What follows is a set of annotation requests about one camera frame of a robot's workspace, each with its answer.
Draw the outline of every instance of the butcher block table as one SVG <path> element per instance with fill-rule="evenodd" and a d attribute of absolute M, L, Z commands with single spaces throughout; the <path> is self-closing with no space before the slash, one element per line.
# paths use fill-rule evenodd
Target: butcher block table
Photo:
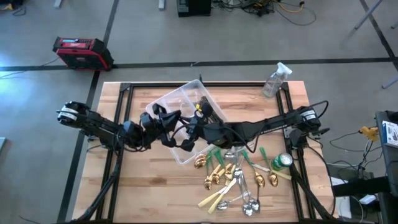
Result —
<path fill-rule="evenodd" d="M 119 82 L 104 83 L 99 99 L 98 112 L 110 120 L 114 118 L 120 84 Z M 304 82 L 289 82 L 289 87 L 294 108 L 309 105 Z M 138 123 L 140 114 L 145 112 L 149 103 L 174 89 L 135 87 L 130 120 Z M 228 121 L 254 122 L 279 115 L 276 99 L 265 98 L 261 93 L 261 87 L 223 86 L 207 89 L 224 111 Z M 126 99 L 121 111 L 125 111 L 125 106 Z M 124 114 L 121 114 L 120 122 L 123 121 L 123 117 Z M 315 150 L 322 153 L 318 143 L 308 141 Z M 266 149 L 270 159 L 286 152 L 282 131 L 262 135 L 259 138 L 257 151 L 254 154 L 249 153 L 252 161 L 267 167 L 258 149 L 260 146 Z M 73 218 L 82 215 L 100 191 L 106 154 L 107 150 L 100 147 L 87 153 Z M 304 158 L 310 188 L 321 204 L 330 212 L 333 205 L 333 194 L 325 165 L 309 149 L 305 150 Z M 252 196 L 256 198 L 257 186 L 254 172 L 247 162 L 243 162 L 243 171 Z M 266 178 L 266 186 L 260 189 L 260 213 L 245 217 L 242 213 L 243 201 L 240 199 L 231 203 L 226 210 L 216 210 L 210 215 L 207 210 L 212 202 L 203 208 L 198 208 L 197 205 L 221 189 L 224 186 L 225 177 L 221 178 L 220 185 L 213 184 L 211 190 L 205 190 L 203 186 L 203 181 L 206 178 L 205 167 L 195 169 L 193 162 L 185 166 L 178 165 L 169 149 L 161 145 L 159 141 L 154 142 L 152 149 L 146 152 L 125 151 L 113 222 L 297 222 L 291 181 L 279 177 L 279 185 L 273 187 L 268 182 L 268 173 L 261 170 L 258 172 Z M 288 174 L 289 169 L 284 169 L 282 172 Z M 308 218 L 304 193 L 301 188 L 299 189 L 304 214 Z M 107 216 L 110 192 L 111 190 L 105 200 L 103 217 Z M 240 195 L 240 191 L 236 184 L 224 196 L 224 199 L 231 200 L 238 195 Z"/>

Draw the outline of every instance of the gray floor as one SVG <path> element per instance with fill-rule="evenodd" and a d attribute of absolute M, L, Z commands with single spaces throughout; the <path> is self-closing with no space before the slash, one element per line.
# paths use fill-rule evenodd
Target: gray floor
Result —
<path fill-rule="evenodd" d="M 27 2 L 27 15 L 13 17 L 0 12 L 0 67 L 41 65 L 56 58 L 51 51 L 56 36 L 102 39 L 112 1 L 66 0 L 61 10 L 53 0 Z M 318 20 L 308 27 L 289 24 L 278 14 L 263 18 L 241 11 L 213 10 L 211 17 L 180 19 L 175 1 L 163 12 L 157 0 L 120 0 L 109 49 L 116 63 L 192 62 L 220 60 L 287 60 L 323 58 L 388 57 L 369 21 L 360 30 L 352 28 L 364 14 L 357 0 L 306 1 Z M 398 4 L 384 0 L 374 13 L 381 31 L 398 54 Z M 291 16 L 300 22 L 308 14 Z M 304 80 L 311 103 L 329 100 L 322 118 L 331 131 L 322 139 L 328 162 L 340 159 L 352 164 L 361 153 L 332 148 L 330 139 L 374 124 L 377 110 L 398 110 L 398 84 L 388 90 L 381 85 L 397 70 L 390 62 L 289 65 L 291 80 Z M 103 82 L 192 80 L 264 80 L 274 65 L 237 67 L 186 67 L 115 69 L 101 73 L 93 108 Z M 57 123 L 64 102 L 85 102 L 93 72 L 73 70 L 25 72 L 0 80 L 0 137 L 6 137 L 0 152 L 0 223 L 26 223 L 18 216 L 40 223 L 56 221 L 75 147 L 77 130 Z M 366 140 L 353 136 L 341 146 L 361 150 Z M 368 160 L 379 156 L 372 152 Z M 78 171 L 81 174 L 85 155 Z M 382 159 L 367 168 L 384 175 Z M 72 204 L 76 195 L 73 192 Z"/>

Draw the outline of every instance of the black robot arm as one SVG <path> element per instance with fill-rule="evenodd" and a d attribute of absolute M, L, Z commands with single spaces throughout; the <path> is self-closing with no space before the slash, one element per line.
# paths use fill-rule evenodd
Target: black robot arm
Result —
<path fill-rule="evenodd" d="M 229 149 L 233 146 L 247 146 L 248 142 L 259 135 L 289 126 L 295 129 L 292 133 L 299 136 L 308 133 L 323 134 L 328 131 L 328 129 L 319 130 L 321 124 L 311 106 L 302 106 L 286 114 L 255 123 L 223 122 L 214 114 L 213 108 L 208 103 L 201 105 L 190 118 L 182 117 L 179 110 L 167 113 L 165 108 L 158 104 L 153 106 L 153 111 L 158 118 L 142 113 L 139 124 L 132 121 L 118 124 L 91 111 L 83 103 L 71 101 L 58 111 L 58 121 L 66 126 L 80 129 L 84 135 L 97 136 L 102 145 L 108 149 L 114 149 L 121 142 L 132 149 L 150 149 L 151 143 L 160 139 L 167 147 L 180 147 L 191 151 L 199 138 L 208 144 Z M 174 135 L 183 128 L 189 139 L 178 145 Z"/>

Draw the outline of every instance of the soda can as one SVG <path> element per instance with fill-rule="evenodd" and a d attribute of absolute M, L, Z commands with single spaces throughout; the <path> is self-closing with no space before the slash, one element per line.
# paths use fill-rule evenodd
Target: soda can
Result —
<path fill-rule="evenodd" d="M 293 158 L 288 153 L 279 154 L 275 159 L 272 160 L 271 166 L 273 170 L 280 171 L 289 167 L 293 163 Z"/>

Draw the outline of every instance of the clear spray bottle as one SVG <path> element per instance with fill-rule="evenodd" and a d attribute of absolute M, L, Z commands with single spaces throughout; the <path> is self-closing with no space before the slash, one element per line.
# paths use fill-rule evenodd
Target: clear spray bottle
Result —
<path fill-rule="evenodd" d="M 262 93 L 268 98 L 272 98 L 276 95 L 281 84 L 283 84 L 287 77 L 293 72 L 281 62 L 277 65 L 278 69 L 268 77 L 264 87 L 262 87 Z"/>

